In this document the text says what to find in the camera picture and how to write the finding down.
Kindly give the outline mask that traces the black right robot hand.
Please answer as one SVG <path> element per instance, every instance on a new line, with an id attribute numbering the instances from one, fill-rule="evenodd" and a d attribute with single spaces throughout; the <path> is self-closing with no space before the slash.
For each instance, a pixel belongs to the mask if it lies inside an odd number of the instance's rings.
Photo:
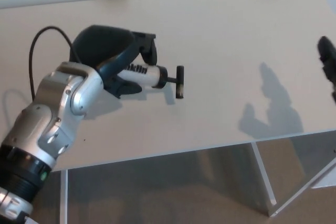
<path id="1" fill-rule="evenodd" d="M 331 96 L 335 101 L 335 46 L 327 36 L 322 36 L 317 44 L 322 70 L 326 78 L 332 83 Z"/>

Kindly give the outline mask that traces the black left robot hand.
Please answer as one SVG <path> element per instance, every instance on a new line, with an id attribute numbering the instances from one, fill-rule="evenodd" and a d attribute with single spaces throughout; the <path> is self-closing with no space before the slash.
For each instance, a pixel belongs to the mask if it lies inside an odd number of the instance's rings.
<path id="1" fill-rule="evenodd" d="M 117 74 L 138 55 L 150 66 L 157 63 L 156 35 L 118 27 L 91 25 L 74 39 L 69 60 L 90 66 L 100 75 L 104 89 L 116 98 L 142 92 L 135 81 L 126 81 Z"/>

